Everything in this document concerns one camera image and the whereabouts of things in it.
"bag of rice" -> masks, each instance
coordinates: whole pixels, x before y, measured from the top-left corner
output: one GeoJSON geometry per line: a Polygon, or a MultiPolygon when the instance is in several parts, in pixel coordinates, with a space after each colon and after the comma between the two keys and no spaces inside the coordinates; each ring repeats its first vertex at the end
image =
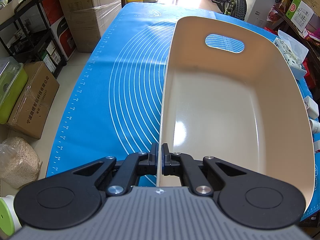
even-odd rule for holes
{"type": "Polygon", "coordinates": [[[10,137],[0,144],[0,178],[14,188],[36,180],[42,162],[23,138],[10,137]]]}

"printed ruler scale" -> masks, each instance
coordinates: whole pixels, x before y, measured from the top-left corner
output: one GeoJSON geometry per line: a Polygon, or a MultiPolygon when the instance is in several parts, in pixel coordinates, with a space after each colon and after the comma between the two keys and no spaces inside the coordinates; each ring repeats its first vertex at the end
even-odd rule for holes
{"type": "MultiPolygon", "coordinates": [[[[107,155],[124,159],[132,152],[150,150],[151,143],[158,141],[165,65],[175,23],[184,16],[216,18],[270,41],[275,38],[259,27],[212,11],[129,3],[111,23],[76,82],[52,146],[47,176],[107,155]]],[[[215,34],[205,42],[234,52],[243,49],[241,42],[215,34]]],[[[304,80],[298,85],[301,93],[310,94],[304,80]]],[[[141,186],[155,182],[155,176],[140,179],[141,186]]],[[[315,187],[318,197],[306,216],[320,209],[318,191],[315,187]]]]}

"black round pad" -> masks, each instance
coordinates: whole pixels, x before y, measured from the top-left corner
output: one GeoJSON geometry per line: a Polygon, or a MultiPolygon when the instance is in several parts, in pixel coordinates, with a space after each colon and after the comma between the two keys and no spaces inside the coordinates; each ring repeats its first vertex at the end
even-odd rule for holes
{"type": "Polygon", "coordinates": [[[280,229],[300,221],[305,199],[294,186],[253,172],[232,177],[218,198],[221,209],[239,224],[280,229]]]}
{"type": "Polygon", "coordinates": [[[268,187],[252,188],[245,194],[245,198],[252,206],[265,209],[275,208],[283,200],[279,191],[268,187]]]}
{"type": "Polygon", "coordinates": [[[71,203],[73,192],[65,187],[46,188],[38,193],[36,199],[45,208],[62,208],[71,203]]]}
{"type": "Polygon", "coordinates": [[[100,192],[89,177],[63,173],[23,187],[14,200],[23,224],[48,230],[78,225],[100,205],[100,192]]]}

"green lid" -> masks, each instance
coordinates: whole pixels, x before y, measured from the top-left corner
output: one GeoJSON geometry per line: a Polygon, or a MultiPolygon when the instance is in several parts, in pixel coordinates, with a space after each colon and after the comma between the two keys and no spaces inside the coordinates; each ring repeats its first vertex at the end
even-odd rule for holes
{"type": "Polygon", "coordinates": [[[11,90],[11,85],[22,69],[13,57],[0,59],[0,106],[11,90]]]}
{"type": "Polygon", "coordinates": [[[13,235],[14,222],[6,202],[0,198],[0,228],[8,236],[13,235]]]}

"silver screw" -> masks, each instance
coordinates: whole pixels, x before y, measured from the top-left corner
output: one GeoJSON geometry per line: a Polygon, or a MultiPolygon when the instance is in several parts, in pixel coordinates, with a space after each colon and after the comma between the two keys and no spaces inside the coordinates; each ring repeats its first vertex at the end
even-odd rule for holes
{"type": "Polygon", "coordinates": [[[199,186],[196,187],[196,191],[200,194],[208,194],[211,192],[211,188],[208,186],[199,186]]]}
{"type": "Polygon", "coordinates": [[[111,186],[108,188],[108,191],[111,193],[111,194],[120,194],[121,192],[124,191],[124,188],[121,187],[121,186],[111,186]]]}

